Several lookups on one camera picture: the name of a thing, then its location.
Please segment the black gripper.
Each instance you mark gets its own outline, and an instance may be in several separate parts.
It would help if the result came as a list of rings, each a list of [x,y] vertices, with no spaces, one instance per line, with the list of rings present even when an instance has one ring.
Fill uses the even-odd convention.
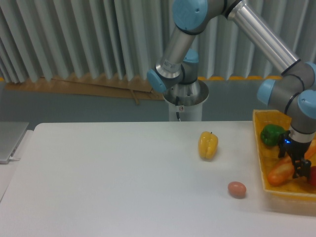
[[[290,131],[287,130],[278,138],[278,158],[285,157],[288,154],[291,158],[294,167],[293,179],[299,177],[310,177],[311,161],[304,159],[304,155],[310,147],[309,142],[298,142],[290,137]]]

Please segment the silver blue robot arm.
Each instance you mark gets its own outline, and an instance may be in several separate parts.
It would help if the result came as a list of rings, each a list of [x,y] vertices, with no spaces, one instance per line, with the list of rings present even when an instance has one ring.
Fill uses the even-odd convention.
[[[281,73],[281,80],[268,79],[261,84],[257,98],[291,118],[289,129],[278,141],[279,157],[290,156],[294,178],[311,179],[312,165],[305,154],[316,133],[315,64],[302,62],[245,0],[177,0],[172,12],[175,29],[163,56],[147,72],[153,89],[165,92],[192,76],[192,66],[198,60],[190,46],[211,19],[223,15],[239,26]]]

